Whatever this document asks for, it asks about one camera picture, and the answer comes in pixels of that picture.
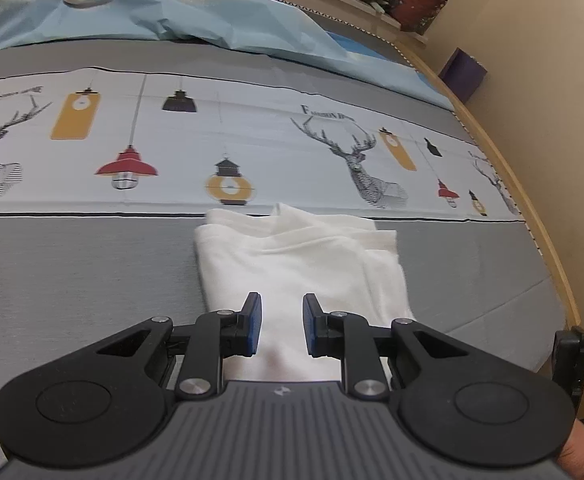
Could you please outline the white cloth garment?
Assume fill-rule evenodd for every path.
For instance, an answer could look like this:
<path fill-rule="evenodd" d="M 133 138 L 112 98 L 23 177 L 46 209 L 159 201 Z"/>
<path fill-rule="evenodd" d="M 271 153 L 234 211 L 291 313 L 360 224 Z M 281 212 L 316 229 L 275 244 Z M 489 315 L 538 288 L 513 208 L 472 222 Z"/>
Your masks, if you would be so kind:
<path fill-rule="evenodd" d="M 338 380 L 335 359 L 309 356 L 303 298 L 327 312 L 356 313 L 375 326 L 410 318 L 397 235 L 347 214 L 309 214 L 278 204 L 267 217 L 211 209 L 194 233 L 206 306 L 237 310 L 250 292 L 261 297 L 255 356 L 223 364 L 229 380 Z"/>

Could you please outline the grey patterned bed sheet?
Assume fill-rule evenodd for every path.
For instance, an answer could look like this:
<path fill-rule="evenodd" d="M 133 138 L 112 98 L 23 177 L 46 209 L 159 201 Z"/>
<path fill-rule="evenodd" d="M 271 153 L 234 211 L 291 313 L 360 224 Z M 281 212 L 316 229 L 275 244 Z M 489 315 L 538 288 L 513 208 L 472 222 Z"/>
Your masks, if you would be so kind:
<path fill-rule="evenodd" d="M 0 388 L 154 315 L 206 306 L 194 233 L 278 204 L 397 235 L 412 315 L 538 370 L 564 312 L 452 110 L 208 44 L 0 51 Z M 0 465 L 3 456 L 0 450 Z"/>

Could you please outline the purple box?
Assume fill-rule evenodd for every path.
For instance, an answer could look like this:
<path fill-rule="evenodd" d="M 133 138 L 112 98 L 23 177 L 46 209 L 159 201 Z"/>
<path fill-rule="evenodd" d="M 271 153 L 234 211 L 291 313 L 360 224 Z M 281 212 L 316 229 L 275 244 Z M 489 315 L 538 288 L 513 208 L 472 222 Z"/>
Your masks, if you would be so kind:
<path fill-rule="evenodd" d="M 486 68 L 476 58 L 457 48 L 438 77 L 462 103 L 467 103 L 486 75 Z"/>

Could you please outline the light blue blanket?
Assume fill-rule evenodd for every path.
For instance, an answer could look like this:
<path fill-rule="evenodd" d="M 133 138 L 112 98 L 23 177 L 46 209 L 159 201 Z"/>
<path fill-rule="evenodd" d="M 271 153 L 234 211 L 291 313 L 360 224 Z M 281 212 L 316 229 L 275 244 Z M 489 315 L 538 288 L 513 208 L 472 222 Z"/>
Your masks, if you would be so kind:
<path fill-rule="evenodd" d="M 0 50 L 71 39 L 200 39 L 452 108 L 418 70 L 348 51 L 302 10 L 275 0 L 0 0 Z"/>

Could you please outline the wooden bed frame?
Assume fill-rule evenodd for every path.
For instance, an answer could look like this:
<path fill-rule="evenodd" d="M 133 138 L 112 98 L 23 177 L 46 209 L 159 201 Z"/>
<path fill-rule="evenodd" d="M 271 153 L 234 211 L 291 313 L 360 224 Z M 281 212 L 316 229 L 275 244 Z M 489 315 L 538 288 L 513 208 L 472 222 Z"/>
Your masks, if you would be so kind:
<path fill-rule="evenodd" d="M 458 117 L 507 183 L 572 321 L 584 326 L 584 0 L 449 0 L 425 32 L 355 0 L 284 0 L 399 47 L 437 75 L 457 50 L 487 78 Z"/>

